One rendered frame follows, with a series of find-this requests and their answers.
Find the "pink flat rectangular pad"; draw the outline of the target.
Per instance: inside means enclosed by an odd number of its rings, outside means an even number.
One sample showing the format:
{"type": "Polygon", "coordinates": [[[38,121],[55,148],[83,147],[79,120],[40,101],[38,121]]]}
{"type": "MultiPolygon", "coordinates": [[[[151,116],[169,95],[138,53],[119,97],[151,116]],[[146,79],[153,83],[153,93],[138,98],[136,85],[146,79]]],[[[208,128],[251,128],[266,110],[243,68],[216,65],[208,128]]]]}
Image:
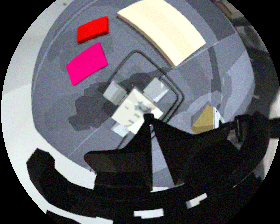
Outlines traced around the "pink flat rectangular pad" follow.
{"type": "Polygon", "coordinates": [[[69,73],[72,86],[76,86],[77,83],[81,82],[94,74],[100,69],[109,66],[106,62],[104,51],[102,51],[101,43],[97,42],[94,46],[85,49],[79,56],[76,56],[70,63],[66,64],[66,71],[69,73]]]}

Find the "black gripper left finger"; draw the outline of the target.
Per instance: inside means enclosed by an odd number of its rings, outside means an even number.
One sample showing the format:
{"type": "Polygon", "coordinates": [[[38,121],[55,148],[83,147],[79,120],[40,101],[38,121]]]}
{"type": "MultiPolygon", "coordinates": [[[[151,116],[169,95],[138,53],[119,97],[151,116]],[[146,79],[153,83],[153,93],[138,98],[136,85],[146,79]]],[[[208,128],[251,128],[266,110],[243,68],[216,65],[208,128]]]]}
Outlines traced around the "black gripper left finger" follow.
{"type": "Polygon", "coordinates": [[[84,156],[85,162],[97,172],[136,172],[144,176],[145,183],[152,187],[151,131],[149,118],[141,123],[135,136],[126,147],[106,149],[106,151],[90,151],[84,156]]]}

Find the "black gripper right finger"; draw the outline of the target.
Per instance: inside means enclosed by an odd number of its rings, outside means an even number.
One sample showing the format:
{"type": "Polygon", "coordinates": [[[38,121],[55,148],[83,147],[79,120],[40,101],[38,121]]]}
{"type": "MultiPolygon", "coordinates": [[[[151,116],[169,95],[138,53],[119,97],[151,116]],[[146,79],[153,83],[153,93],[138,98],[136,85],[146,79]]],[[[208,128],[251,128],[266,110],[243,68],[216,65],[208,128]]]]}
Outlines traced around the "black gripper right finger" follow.
{"type": "Polygon", "coordinates": [[[157,143],[159,143],[175,186],[184,183],[182,178],[189,169],[196,152],[227,138],[231,131],[230,124],[225,124],[225,126],[210,129],[204,133],[190,134],[181,131],[180,128],[174,128],[156,117],[152,117],[152,127],[154,127],[157,143]]]}

